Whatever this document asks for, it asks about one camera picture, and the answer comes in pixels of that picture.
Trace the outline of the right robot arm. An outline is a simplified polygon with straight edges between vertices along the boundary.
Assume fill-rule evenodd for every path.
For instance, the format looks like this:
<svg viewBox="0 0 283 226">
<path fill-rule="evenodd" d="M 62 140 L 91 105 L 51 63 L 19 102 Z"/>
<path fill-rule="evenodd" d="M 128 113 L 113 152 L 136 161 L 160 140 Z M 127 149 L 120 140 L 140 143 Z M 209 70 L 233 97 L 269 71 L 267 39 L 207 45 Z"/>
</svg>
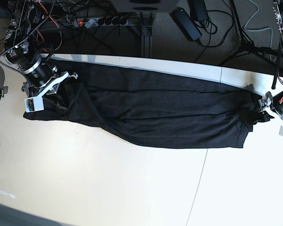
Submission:
<svg viewBox="0 0 283 226">
<path fill-rule="evenodd" d="M 46 22 L 57 24 L 57 16 L 52 15 L 54 6 L 54 2 L 46 7 L 40 0 L 17 0 L 0 54 L 1 65 L 25 78 L 21 90 L 27 95 L 28 113 L 44 110 L 47 97 L 58 109 L 67 110 L 69 99 L 64 83 L 78 77 L 49 62 L 59 47 L 47 42 L 40 28 Z"/>
</svg>

